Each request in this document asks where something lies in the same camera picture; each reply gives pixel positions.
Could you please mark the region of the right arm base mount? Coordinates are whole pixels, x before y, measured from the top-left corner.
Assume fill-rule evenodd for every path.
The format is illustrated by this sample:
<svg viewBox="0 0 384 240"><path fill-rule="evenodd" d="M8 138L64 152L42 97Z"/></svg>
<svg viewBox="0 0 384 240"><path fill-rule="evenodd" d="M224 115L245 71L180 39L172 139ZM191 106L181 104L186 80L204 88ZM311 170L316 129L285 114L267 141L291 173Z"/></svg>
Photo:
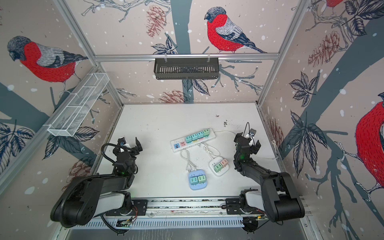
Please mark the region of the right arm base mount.
<svg viewBox="0 0 384 240"><path fill-rule="evenodd" d="M240 198L227 198L225 203L221 205L223 210L226 210L228 215L265 215L263 210L248 206Z"/></svg>

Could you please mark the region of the blue square socket hub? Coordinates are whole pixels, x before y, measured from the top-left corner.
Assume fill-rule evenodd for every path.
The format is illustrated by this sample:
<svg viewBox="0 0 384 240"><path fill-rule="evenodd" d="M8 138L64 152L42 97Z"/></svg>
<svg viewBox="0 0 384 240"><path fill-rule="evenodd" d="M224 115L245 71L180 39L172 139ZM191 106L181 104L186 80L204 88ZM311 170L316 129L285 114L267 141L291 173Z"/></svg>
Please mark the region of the blue square socket hub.
<svg viewBox="0 0 384 240"><path fill-rule="evenodd" d="M190 189L193 191L204 189L208 185L206 173L204 170L191 171L188 174L188 179Z"/></svg>

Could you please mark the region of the white square socket hub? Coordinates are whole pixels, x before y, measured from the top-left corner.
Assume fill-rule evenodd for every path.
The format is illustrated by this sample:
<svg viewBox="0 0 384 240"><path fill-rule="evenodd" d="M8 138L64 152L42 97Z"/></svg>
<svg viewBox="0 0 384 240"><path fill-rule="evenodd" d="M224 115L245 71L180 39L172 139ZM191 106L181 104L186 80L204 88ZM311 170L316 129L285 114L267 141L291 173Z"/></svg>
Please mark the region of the white square socket hub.
<svg viewBox="0 0 384 240"><path fill-rule="evenodd" d="M209 162L209 168L215 176L221 177L230 169L230 166L227 159L219 156Z"/></svg>

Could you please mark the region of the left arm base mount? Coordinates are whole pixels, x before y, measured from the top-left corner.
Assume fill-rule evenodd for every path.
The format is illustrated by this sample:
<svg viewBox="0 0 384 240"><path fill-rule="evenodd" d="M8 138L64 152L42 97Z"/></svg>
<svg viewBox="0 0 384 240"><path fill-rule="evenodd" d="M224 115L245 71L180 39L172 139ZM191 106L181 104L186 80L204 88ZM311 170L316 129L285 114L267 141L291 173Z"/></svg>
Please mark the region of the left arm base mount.
<svg viewBox="0 0 384 240"><path fill-rule="evenodd" d="M148 206L148 200L144 199L133 199L131 200L131 205L126 207L121 207L116 210L111 210L106 213L108 217L125 217L125 216L145 216Z"/></svg>

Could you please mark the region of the pink plug adapter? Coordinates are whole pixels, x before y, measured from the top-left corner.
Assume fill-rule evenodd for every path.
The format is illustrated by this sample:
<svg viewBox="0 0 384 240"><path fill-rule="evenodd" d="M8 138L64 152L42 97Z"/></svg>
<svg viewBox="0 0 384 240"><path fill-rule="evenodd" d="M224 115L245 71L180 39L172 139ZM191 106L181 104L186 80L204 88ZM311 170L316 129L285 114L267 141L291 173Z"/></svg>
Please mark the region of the pink plug adapter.
<svg viewBox="0 0 384 240"><path fill-rule="evenodd" d="M225 168L228 165L228 161L226 159L223 159L221 161L221 165L222 165L223 168Z"/></svg>

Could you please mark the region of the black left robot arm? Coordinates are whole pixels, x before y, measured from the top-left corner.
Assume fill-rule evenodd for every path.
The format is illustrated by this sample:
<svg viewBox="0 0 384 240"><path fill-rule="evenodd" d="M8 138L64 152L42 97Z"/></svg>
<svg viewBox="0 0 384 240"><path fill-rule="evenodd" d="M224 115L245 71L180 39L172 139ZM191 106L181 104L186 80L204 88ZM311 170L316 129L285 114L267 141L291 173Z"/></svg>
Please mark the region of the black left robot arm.
<svg viewBox="0 0 384 240"><path fill-rule="evenodd" d="M143 151L140 141L135 140L135 143L136 146L131 148L125 138L119 138L117 144L103 144L101 154L112 163L112 173L74 178L52 208L51 221L72 228L100 217L110 230L124 235L126 231L108 223L105 215L116 211L123 216L133 214L128 219L130 224L137 220L139 209L127 191L138 173L137 155Z"/></svg>

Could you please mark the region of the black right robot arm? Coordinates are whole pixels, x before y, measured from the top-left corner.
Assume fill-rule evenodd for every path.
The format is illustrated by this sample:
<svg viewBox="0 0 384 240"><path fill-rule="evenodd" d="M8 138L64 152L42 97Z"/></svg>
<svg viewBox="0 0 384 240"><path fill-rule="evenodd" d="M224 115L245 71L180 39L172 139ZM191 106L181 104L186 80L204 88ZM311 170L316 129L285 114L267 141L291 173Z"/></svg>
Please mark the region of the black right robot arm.
<svg viewBox="0 0 384 240"><path fill-rule="evenodd" d="M235 170L254 180L261 189L241 191L240 209L244 213L260 210L274 223L303 218L305 208L291 176L286 172L277 173L266 169L254 161L251 155L259 151L261 144L252 144L251 141L242 133L236 134Z"/></svg>

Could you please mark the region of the white multicolour power strip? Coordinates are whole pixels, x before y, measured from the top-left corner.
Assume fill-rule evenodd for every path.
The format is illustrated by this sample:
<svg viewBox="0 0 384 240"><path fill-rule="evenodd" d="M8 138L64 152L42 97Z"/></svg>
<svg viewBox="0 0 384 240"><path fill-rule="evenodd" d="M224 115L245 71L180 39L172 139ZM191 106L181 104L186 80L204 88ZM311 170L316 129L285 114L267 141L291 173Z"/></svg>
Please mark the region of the white multicolour power strip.
<svg viewBox="0 0 384 240"><path fill-rule="evenodd" d="M194 147L194 146L200 145L202 143L205 143L207 141L211 141L211 140L215 139L216 138L216 134L214 133L213 129L209 128L209 130L211 132L210 132L210 135L208 137L203 137L202 139L198 139L196 141L192 141L191 143L188 143L188 144L185 141L186 136L171 141L170 144L171 144L173 152L176 153L176 152L179 152L181 150L185 150L187 148L191 148L191 147Z"/></svg>

